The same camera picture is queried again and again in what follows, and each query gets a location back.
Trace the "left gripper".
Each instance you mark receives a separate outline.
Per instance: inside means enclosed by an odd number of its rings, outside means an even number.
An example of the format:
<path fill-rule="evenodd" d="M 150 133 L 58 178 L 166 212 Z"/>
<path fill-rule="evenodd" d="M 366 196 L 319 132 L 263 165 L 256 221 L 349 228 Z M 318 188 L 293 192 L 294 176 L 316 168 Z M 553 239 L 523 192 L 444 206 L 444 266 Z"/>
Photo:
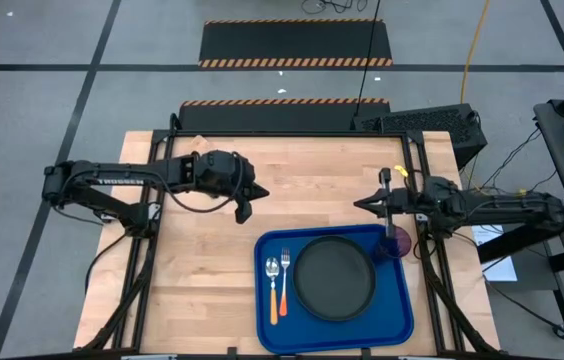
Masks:
<path fill-rule="evenodd" d="M 196 165 L 197 190 L 209 195 L 224 196 L 228 200 L 233 200 L 237 204 L 235 210 L 235 220 L 238 224 L 245 223 L 252 215 L 251 205 L 247 196 L 244 194 L 247 186 L 247 166 L 245 159 L 236 152 L 232 152 L 236 159 L 237 169 L 232 176 L 222 176 L 212 173 L 205 163 L 203 154 Z M 267 189 L 257 183 L 252 187 L 256 192 L 251 196 L 251 200 L 258 200 L 270 195 Z"/>

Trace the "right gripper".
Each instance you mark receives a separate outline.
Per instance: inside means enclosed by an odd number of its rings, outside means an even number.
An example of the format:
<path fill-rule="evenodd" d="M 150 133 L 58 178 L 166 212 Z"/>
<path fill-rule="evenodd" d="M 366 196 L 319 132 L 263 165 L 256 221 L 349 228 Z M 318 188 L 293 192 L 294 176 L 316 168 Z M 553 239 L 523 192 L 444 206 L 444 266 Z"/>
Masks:
<path fill-rule="evenodd" d="M 379 181 L 382 189 L 378 189 L 373 195 L 356 200 L 353 205 L 366 210 L 375 216 L 385 216 L 386 237 L 395 238 L 396 230 L 392 220 L 394 214 L 415 214 L 420 210 L 417 204 L 417 195 L 407 187 L 390 188 L 391 173 L 389 168 L 382 168 L 379 173 Z"/>

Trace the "purple translucent plastic cup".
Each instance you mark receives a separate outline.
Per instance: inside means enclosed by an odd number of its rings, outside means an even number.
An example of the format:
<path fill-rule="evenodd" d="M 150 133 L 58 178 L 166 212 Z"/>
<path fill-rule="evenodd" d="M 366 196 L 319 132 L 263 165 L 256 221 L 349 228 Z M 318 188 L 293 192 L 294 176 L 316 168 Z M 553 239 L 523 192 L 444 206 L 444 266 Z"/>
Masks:
<path fill-rule="evenodd" d="M 410 235 L 402 227 L 388 225 L 377 242 L 373 256 L 377 261 L 399 259 L 406 256 L 412 246 Z"/>

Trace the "silver spoon orange handle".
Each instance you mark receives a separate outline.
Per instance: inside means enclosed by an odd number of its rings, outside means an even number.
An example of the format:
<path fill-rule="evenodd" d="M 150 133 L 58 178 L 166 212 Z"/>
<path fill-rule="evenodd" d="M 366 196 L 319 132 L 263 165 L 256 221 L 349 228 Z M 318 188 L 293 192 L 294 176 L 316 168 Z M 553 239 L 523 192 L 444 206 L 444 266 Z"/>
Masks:
<path fill-rule="evenodd" d="M 279 275 L 280 265 L 275 257 L 269 257 L 265 262 L 266 275 L 270 280 L 270 324 L 278 324 L 276 278 Z"/>

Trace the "black round plate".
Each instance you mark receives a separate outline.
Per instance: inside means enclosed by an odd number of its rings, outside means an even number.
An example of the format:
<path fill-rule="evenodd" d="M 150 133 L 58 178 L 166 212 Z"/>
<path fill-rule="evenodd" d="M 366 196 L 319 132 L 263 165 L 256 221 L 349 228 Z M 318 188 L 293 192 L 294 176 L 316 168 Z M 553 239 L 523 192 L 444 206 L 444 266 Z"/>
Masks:
<path fill-rule="evenodd" d="M 299 252 L 293 286 L 309 313 L 325 321 L 344 322 L 370 306 L 376 272 L 360 245 L 341 236 L 322 236 Z"/>

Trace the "silver fork orange handle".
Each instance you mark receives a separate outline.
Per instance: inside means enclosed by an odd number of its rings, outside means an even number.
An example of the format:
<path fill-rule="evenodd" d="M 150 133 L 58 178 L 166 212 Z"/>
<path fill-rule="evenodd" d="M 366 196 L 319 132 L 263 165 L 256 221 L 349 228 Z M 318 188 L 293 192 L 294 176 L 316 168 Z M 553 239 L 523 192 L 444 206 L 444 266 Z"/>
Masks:
<path fill-rule="evenodd" d="M 287 270 L 291 263 L 290 249 L 284 247 L 281 252 L 281 265 L 283 269 L 282 292 L 280 297 L 279 315 L 285 317 L 287 309 Z"/>

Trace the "blue plastic tray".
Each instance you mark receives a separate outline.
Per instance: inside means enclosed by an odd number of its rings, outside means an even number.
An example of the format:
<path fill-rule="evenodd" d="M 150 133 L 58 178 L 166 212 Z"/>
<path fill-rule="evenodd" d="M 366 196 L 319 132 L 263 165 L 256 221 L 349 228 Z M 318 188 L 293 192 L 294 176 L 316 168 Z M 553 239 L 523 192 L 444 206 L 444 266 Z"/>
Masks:
<path fill-rule="evenodd" d="M 414 317 L 401 259 L 377 261 L 373 251 L 385 228 L 378 224 L 278 230 L 263 234 L 254 246 L 255 313 L 260 343 L 276 354 L 295 354 L 334 349 L 399 345 L 412 334 Z M 360 245 L 376 272 L 376 290 L 370 306 L 344 322 L 322 320 L 298 301 L 293 286 L 293 268 L 299 252 L 322 236 L 341 236 Z M 281 252 L 290 249 L 287 270 L 287 309 L 279 315 L 283 269 Z M 278 324 L 270 324 L 270 280 L 265 262 L 275 257 L 280 265 L 276 278 Z"/>

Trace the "black hazard-striped floor mat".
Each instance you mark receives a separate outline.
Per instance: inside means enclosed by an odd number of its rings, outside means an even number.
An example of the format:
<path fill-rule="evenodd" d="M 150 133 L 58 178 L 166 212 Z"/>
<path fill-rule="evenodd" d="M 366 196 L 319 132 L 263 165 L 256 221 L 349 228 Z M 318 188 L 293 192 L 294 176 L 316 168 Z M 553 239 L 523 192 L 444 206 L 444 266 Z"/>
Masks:
<path fill-rule="evenodd" d="M 188 131 L 346 131 L 357 116 L 389 111 L 384 98 L 193 100 L 171 122 Z"/>
<path fill-rule="evenodd" d="M 198 66 L 205 69 L 385 68 L 393 63 L 381 19 L 212 20 Z"/>

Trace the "black perforated computer tower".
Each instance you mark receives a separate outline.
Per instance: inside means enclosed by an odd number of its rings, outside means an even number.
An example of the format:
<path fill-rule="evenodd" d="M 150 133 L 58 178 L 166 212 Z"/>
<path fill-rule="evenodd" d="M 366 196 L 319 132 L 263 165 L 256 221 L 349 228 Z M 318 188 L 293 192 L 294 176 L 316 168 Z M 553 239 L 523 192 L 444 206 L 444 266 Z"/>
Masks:
<path fill-rule="evenodd" d="M 351 129 L 376 133 L 447 132 L 459 169 L 487 145 L 479 114 L 466 103 L 357 116 L 351 122 Z"/>

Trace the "black desk stand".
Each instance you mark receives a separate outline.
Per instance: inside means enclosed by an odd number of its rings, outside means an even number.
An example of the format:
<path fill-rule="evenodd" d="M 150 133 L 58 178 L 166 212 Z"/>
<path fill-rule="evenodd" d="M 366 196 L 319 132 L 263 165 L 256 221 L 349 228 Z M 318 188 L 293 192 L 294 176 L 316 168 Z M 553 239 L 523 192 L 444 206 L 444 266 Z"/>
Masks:
<path fill-rule="evenodd" d="M 512 257 L 517 282 L 494 282 L 496 288 L 507 291 L 550 291 L 557 303 L 563 324 L 553 332 L 564 339 L 564 252 L 551 251 L 548 240 L 553 234 L 547 229 L 532 225 L 518 228 L 502 226 L 504 233 L 495 239 L 478 245 L 482 264 Z"/>

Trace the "white paper sheet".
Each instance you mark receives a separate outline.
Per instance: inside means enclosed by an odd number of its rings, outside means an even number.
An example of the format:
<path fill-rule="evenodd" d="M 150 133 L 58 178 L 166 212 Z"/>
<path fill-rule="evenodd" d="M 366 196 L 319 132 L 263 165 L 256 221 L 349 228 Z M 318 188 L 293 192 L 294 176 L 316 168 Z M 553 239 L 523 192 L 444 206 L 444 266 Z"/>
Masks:
<path fill-rule="evenodd" d="M 504 233 L 501 225 L 479 225 L 471 227 L 477 245 L 483 245 Z M 483 274 L 490 282 L 517 282 L 512 257 L 496 259 L 481 265 Z"/>

